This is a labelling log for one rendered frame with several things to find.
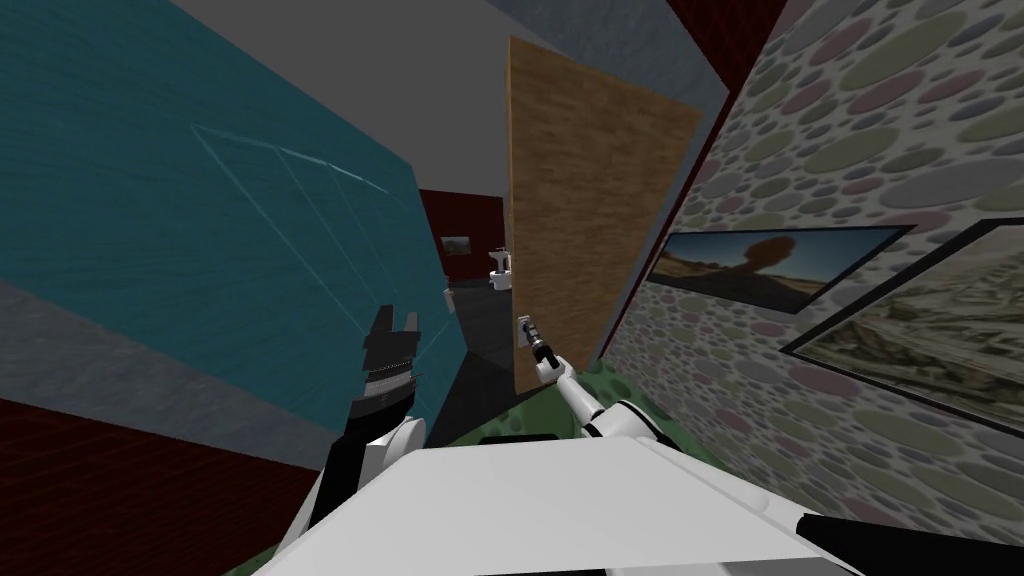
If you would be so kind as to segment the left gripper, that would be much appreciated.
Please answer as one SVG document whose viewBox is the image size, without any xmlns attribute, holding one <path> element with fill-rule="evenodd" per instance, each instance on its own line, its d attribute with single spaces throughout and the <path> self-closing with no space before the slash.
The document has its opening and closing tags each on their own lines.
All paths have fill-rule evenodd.
<svg viewBox="0 0 1024 576">
<path fill-rule="evenodd" d="M 421 337 L 418 314 L 410 312 L 403 330 L 393 330 L 394 306 L 381 305 L 362 342 L 364 371 L 386 371 L 413 361 Z"/>
</svg>

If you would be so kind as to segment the brown wooden door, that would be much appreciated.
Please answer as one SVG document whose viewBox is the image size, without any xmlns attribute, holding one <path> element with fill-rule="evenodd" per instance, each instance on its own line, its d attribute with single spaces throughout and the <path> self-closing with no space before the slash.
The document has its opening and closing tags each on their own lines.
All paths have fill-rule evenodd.
<svg viewBox="0 0 1024 576">
<path fill-rule="evenodd" d="M 583 371 L 700 121 L 683 102 L 511 38 L 512 314 Z"/>
</svg>

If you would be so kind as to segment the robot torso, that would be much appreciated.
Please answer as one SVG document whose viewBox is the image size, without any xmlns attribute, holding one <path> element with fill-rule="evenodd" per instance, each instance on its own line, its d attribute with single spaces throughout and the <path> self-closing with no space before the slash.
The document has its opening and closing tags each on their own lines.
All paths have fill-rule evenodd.
<svg viewBox="0 0 1024 576">
<path fill-rule="evenodd" d="M 649 439 L 423 449 L 254 576 L 862 576 L 805 515 Z"/>
</svg>

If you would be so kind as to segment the black-framed tree landscape picture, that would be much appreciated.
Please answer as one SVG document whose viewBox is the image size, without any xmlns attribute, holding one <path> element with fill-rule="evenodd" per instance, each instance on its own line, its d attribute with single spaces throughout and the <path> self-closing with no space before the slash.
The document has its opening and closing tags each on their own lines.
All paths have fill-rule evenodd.
<svg viewBox="0 0 1024 576">
<path fill-rule="evenodd" d="M 798 314 L 901 239 L 911 225 L 673 233 L 646 280 Z"/>
</svg>

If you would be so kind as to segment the black-framed pale landscape picture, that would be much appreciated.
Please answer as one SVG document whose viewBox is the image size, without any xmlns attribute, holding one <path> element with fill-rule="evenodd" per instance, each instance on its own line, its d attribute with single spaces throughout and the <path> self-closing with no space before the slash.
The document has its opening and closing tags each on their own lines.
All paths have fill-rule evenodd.
<svg viewBox="0 0 1024 576">
<path fill-rule="evenodd" d="M 781 352 L 1024 439 L 1024 217 L 978 221 Z"/>
</svg>

